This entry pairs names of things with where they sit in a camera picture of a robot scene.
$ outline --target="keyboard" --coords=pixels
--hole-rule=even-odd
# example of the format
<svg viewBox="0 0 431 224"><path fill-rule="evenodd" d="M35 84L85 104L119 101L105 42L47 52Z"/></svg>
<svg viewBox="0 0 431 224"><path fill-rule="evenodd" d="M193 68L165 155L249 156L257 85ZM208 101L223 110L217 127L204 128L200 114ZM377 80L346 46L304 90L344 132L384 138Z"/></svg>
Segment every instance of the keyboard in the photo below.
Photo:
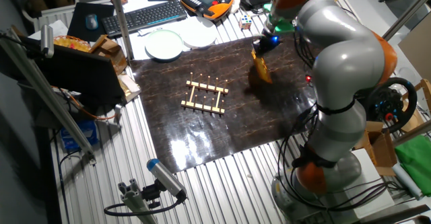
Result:
<svg viewBox="0 0 431 224"><path fill-rule="evenodd" d="M129 32L187 18L180 1L177 0L138 9L126 13L125 16ZM120 24L116 16L103 18L102 23L109 37L121 36Z"/></svg>

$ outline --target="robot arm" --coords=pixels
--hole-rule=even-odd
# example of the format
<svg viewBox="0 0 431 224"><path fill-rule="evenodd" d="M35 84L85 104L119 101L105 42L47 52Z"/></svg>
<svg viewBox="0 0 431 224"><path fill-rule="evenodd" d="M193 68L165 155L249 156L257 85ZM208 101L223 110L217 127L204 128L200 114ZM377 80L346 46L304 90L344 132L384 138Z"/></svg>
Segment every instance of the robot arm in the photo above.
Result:
<svg viewBox="0 0 431 224"><path fill-rule="evenodd" d="M253 44L258 59L277 46L270 43L277 23L293 19L296 30L307 41L324 48L312 67L317 123L301 156L292 163L296 172L290 177L290 184L311 200L316 194L344 188L361 174L359 161L350 149L362 138L366 112L354 94L385 82L395 70L397 55L385 40L347 15L334 0L273 0L264 37ZM274 199L287 216L297 219L304 206L290 193L274 188L285 181L287 178L274 180Z"/></svg>

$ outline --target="paper bag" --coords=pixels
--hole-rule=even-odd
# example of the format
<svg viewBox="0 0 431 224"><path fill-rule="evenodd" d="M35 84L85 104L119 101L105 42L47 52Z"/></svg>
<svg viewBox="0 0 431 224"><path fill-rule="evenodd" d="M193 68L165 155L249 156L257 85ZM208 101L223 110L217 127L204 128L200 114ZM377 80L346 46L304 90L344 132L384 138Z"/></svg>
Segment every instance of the paper bag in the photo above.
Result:
<svg viewBox="0 0 431 224"><path fill-rule="evenodd" d="M121 46L109 39L107 35L101 35L88 52L110 58L117 75L120 75L127 66L127 61L123 50L121 50Z"/></svg>

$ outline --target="wooden stick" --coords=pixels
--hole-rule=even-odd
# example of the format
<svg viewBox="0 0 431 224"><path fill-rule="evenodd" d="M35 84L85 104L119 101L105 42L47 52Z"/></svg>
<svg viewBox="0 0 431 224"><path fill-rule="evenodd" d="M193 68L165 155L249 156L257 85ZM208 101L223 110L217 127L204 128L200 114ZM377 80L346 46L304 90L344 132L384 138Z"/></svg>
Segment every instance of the wooden stick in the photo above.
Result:
<svg viewBox="0 0 431 224"><path fill-rule="evenodd" d="M195 93L195 86L193 86L193 88L191 88L191 94L190 94L190 100L189 100L190 102L193 98L193 93Z"/></svg>
<svg viewBox="0 0 431 224"><path fill-rule="evenodd" d="M221 94L221 92L219 91L218 95L217 95L217 102L215 103L216 108L218 108L218 101L220 100L220 94Z"/></svg>
<svg viewBox="0 0 431 224"><path fill-rule="evenodd" d="M226 89L227 84L228 84L228 80L225 80L224 86L223 86L223 92L224 92L224 89Z"/></svg>

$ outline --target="wooden stick structure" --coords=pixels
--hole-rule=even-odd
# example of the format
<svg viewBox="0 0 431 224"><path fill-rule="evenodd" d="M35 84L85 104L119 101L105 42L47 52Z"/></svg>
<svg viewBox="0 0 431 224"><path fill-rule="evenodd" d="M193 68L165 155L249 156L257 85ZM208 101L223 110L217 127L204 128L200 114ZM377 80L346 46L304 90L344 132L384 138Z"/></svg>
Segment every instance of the wooden stick structure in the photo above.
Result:
<svg viewBox="0 0 431 224"><path fill-rule="evenodd" d="M202 83L202 74L200 74L198 82L193 81L193 73L190 73L190 75L191 75L190 80L186 81L186 85L189 87L196 87L197 89L204 89L204 90L212 91L216 93L221 92L222 94L229 93L229 89L226 89L226 86L228 85L228 80L225 80L223 87L218 87L218 77L216 77L215 79L215 85L210 85L209 84L209 80L211 79L210 76L208 76L207 83Z"/></svg>
<svg viewBox="0 0 431 224"><path fill-rule="evenodd" d="M218 77L216 77L216 79L215 79L215 85L209 84L210 79L211 79L211 77L208 76L208 82L206 84L204 84L204 83L202 83L202 74L200 74L199 75L199 82L196 82L196 81L193 81L193 73L190 73L190 81L189 80L186 81L186 86L192 87L191 94L190 94L189 98L188 98L188 93L185 94L185 100L181 101L181 106L196 109L196 110L202 110L202 111L206 111L206 112L216 113L216 114L224 114L225 110L222 109L223 105L224 105L224 100L222 100L220 107L219 107L219 102L220 102L220 96L222 94L226 95L229 93L229 89L226 89L226 86L228 84L228 80L225 80L223 87L218 87ZM216 93L218 93L217 94L217 100L212 98L211 105L206 106L205 100L207 97L204 96L202 104L199 104L199 103L197 103L197 95L194 94L195 89L204 89L207 91L216 92Z"/></svg>

